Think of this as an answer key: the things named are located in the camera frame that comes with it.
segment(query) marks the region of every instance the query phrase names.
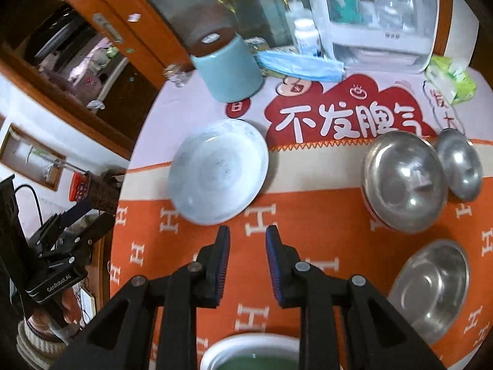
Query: tablecloth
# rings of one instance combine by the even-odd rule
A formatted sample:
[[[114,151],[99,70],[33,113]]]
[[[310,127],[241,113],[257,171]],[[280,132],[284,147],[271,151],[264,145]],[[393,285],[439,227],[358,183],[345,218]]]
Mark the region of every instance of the tablecloth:
[[[327,274],[366,276],[387,295],[406,260],[435,239],[453,239],[467,252],[470,287],[464,308],[432,349],[454,370],[477,351],[493,323],[493,92],[474,70],[473,100],[450,106],[425,77],[382,72],[348,74],[322,84],[267,78],[243,101],[215,101],[198,73],[185,87],[167,82],[147,117],[132,155],[117,210],[110,266],[112,295],[136,274],[167,275],[214,241],[218,226],[180,217],[169,200],[173,155],[189,134],[224,118],[241,118],[270,149],[258,197],[225,224],[231,252],[224,297],[216,310],[199,309],[200,355],[218,340],[246,331],[299,336],[299,310],[282,310],[272,293],[265,229],[276,224],[284,243]],[[400,129],[433,138],[444,128],[464,132],[484,167],[473,203],[449,202],[437,223],[417,235],[381,227],[366,210],[361,163],[379,134]],[[155,330],[151,359],[157,349]]]

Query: green liquid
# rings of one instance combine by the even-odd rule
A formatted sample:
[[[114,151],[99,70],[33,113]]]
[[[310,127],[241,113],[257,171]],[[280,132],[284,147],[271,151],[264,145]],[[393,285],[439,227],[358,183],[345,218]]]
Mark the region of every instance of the green liquid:
[[[218,370],[297,370],[298,362],[276,356],[238,356],[221,364]]]

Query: red sign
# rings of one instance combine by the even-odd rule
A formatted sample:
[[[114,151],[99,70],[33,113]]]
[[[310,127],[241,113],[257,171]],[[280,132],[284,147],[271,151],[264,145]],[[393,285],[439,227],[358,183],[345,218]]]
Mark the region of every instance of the red sign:
[[[421,108],[408,91],[400,87],[379,91],[366,75],[352,75],[326,93],[313,82],[298,95],[279,95],[266,107],[265,117],[272,122],[266,136],[269,147],[370,139],[395,130],[436,135],[423,122]]]
[[[226,115],[233,119],[240,118],[248,111],[248,108],[250,108],[249,98],[237,101],[236,103],[228,103],[226,104]]]

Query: stainless steel bowl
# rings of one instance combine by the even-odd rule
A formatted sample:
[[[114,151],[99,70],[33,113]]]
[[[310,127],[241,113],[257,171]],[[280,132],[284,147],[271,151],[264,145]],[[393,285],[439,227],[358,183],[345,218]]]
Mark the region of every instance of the stainless steel bowl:
[[[389,302],[431,345],[457,319],[468,289],[469,264],[464,250],[454,241],[438,240],[406,262]]]
[[[466,202],[476,199],[483,184],[483,167],[472,142],[455,129],[444,129],[436,152],[454,195]]]
[[[432,226],[447,203],[435,150],[408,132],[388,132],[373,142],[363,161],[362,188],[378,220],[410,234]]]

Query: blue face mask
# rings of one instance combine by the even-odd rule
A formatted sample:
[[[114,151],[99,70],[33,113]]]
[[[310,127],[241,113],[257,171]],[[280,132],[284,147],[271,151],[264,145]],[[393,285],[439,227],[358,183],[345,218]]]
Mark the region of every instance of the blue face mask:
[[[259,51],[255,59],[260,68],[309,81],[339,83],[344,74],[343,63],[321,57],[280,51]]]

